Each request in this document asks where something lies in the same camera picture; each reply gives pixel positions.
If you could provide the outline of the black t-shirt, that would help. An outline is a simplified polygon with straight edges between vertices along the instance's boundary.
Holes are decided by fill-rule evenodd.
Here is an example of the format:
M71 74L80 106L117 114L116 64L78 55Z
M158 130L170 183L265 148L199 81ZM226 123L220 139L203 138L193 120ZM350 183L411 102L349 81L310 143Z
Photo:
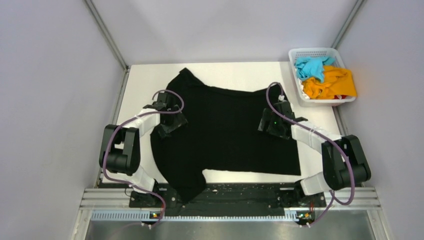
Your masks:
M159 172L183 201L205 189L204 170L301 175L297 142L258 130L264 109L278 100L278 86L218 88L184 68L166 88L178 94L174 102L184 105L187 124L167 137L155 128L150 145Z

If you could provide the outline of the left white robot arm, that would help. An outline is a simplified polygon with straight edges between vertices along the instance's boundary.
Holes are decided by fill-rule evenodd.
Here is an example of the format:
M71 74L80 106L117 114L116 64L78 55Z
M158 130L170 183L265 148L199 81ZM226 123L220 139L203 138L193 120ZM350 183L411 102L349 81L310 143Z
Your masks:
M134 117L119 125L107 125L99 153L104 177L128 185L141 194L141 200L149 207L160 202L161 194L154 189L156 180L141 166L141 137L156 130L160 138L169 138L188 123L183 115L185 102L176 92L159 90L152 100Z

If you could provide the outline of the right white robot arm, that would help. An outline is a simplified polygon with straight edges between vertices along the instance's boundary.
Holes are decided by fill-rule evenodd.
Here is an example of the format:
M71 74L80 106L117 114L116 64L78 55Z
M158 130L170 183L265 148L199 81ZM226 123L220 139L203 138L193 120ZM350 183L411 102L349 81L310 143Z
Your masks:
M338 200L348 205L355 196L355 186L372 176L357 136L332 134L304 117L295 117L291 104L283 98L263 110L258 130L304 143L321 155L322 171L295 182L293 200L299 206L307 206L318 193L329 191L334 196L335 191L350 187L348 200Z

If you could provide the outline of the light blue t-shirt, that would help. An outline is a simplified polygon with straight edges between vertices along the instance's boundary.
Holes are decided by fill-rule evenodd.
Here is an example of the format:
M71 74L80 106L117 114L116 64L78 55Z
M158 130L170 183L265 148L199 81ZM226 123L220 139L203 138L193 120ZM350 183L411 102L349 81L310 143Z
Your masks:
M294 63L296 76L302 81L310 78L317 79L320 83L324 82L324 66L331 66L336 59L331 56L320 57L299 57Z

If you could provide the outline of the white plastic basket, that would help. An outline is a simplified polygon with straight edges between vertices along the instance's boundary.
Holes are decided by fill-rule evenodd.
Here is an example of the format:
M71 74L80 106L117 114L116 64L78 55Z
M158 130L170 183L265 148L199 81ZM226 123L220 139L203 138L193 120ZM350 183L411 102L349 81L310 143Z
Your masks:
M299 104L302 107L320 107L320 106L335 107L344 103L353 102L357 98L357 97L348 96L342 99L342 97L339 96L338 99L310 99L303 92L303 86L302 86L303 81L301 81L297 77L297 73L296 73L297 70L294 67L294 63L297 60L297 58L300 58L300 57L318 58L318 57L330 56L335 58L335 62L331 66L346 69L342 61L342 58L336 49L328 48L328 47L295 48L295 49L291 49L288 55L289 55L289 61L291 64L292 75L294 77L296 97Z

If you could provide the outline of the orange t-shirt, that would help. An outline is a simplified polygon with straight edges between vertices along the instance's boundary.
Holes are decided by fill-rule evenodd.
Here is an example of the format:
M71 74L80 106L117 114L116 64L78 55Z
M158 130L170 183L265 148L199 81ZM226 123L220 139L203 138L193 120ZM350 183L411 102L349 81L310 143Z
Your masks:
M323 82L310 77L302 82L303 92L315 100L335 100L341 97L357 97L353 74L349 69L325 65Z

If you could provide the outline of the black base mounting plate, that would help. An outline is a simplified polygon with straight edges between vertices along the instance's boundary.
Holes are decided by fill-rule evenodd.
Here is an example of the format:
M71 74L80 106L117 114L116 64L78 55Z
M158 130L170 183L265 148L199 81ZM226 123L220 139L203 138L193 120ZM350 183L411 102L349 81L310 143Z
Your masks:
M208 183L190 201L167 183L157 183L154 191L165 200L167 217L274 217L288 208L326 206L323 193L297 198L292 183Z

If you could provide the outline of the aluminium frame rail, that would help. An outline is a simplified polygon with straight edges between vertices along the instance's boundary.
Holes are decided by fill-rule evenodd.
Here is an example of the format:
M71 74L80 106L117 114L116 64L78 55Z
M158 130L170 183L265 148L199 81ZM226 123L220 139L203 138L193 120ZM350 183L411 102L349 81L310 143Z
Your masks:
M79 209L127 209L130 204L130 191L123 188L87 188L84 190ZM334 201L332 210L381 210L382 206L373 187L355 189L353 201L341 205Z

